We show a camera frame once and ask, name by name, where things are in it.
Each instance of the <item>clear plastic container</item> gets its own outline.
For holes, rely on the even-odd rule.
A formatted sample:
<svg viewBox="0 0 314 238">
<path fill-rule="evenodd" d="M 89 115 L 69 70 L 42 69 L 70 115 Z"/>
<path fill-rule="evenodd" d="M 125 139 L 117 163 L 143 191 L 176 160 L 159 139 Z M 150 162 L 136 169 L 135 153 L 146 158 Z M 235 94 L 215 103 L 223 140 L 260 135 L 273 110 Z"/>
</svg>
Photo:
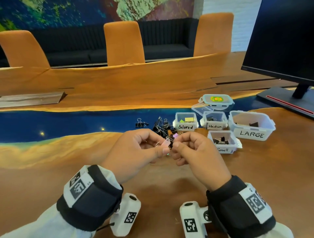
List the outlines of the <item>clear plastic container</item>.
<svg viewBox="0 0 314 238">
<path fill-rule="evenodd" d="M 237 139 L 232 131 L 208 131 L 207 138 L 211 139 L 220 139 L 224 137 L 225 141 L 228 141 L 227 145 L 215 144 L 217 150 L 221 154 L 233 154 L 237 149 L 242 149 L 242 143 Z"/>
<path fill-rule="evenodd" d="M 193 118 L 193 121 L 186 122 L 187 118 Z M 194 112 L 177 112 L 172 125 L 178 131 L 194 131 L 198 128 L 196 114 Z"/>
<path fill-rule="evenodd" d="M 228 127 L 228 119 L 223 111 L 207 111 L 204 112 L 200 124 L 207 130 L 222 130 Z"/>
<path fill-rule="evenodd" d="M 211 108 L 210 106 L 206 105 L 203 102 L 200 102 L 198 104 L 193 105 L 192 110 L 195 111 L 196 113 L 198 113 L 199 115 L 203 116 L 205 112 L 211 112 L 214 111 L 213 108 Z"/>
<path fill-rule="evenodd" d="M 265 141 L 276 129 L 268 115 L 250 111 L 230 111 L 228 125 L 238 138 Z"/>
<path fill-rule="evenodd" d="M 225 110 L 234 104 L 232 98 L 226 94 L 204 94 L 198 102 L 204 102 L 214 110 Z"/>
</svg>

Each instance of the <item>colorful painting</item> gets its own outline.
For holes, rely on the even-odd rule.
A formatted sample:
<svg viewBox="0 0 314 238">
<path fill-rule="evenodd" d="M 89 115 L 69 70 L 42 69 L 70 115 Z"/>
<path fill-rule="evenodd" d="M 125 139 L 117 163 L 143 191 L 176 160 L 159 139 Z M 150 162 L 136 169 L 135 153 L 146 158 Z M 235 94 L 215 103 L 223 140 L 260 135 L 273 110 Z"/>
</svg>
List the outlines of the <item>colorful painting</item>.
<svg viewBox="0 0 314 238">
<path fill-rule="evenodd" d="M 0 1 L 0 31 L 178 19 L 192 17 L 193 7 L 194 0 Z"/>
</svg>

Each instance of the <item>fingernail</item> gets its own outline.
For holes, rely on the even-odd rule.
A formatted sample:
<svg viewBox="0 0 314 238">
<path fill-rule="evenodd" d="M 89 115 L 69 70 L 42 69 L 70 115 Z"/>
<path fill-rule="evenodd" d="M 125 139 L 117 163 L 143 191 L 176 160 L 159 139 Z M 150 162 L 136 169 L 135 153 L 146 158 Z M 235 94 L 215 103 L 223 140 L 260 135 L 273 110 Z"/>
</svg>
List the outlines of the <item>fingernail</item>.
<svg viewBox="0 0 314 238">
<path fill-rule="evenodd" d="M 163 148 L 162 149 L 162 153 L 163 154 L 168 154 L 170 152 L 170 149 L 169 148 Z"/>
<path fill-rule="evenodd" d="M 177 148 L 179 146 L 179 142 L 174 142 L 172 147 Z"/>
</svg>

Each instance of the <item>black screen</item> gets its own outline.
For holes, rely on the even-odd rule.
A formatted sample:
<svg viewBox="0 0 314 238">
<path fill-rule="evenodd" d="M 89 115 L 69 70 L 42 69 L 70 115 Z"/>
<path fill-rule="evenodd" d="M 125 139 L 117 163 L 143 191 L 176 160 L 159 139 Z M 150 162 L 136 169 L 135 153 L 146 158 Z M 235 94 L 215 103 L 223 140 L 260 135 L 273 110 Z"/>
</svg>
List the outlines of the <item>black screen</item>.
<svg viewBox="0 0 314 238">
<path fill-rule="evenodd" d="M 314 0 L 262 0 L 242 69 L 314 86 Z"/>
</svg>

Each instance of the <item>monitor base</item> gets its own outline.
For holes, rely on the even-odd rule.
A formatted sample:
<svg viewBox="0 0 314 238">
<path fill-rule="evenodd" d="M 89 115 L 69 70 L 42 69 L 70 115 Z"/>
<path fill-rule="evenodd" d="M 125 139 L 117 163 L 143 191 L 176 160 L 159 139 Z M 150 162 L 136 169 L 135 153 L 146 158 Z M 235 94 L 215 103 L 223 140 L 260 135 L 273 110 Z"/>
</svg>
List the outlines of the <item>monitor base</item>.
<svg viewBox="0 0 314 238">
<path fill-rule="evenodd" d="M 293 97 L 294 90 L 284 88 L 270 88 L 259 94 L 257 99 L 281 106 L 302 116 L 314 119 L 314 90 L 308 90 L 300 99 Z"/>
</svg>

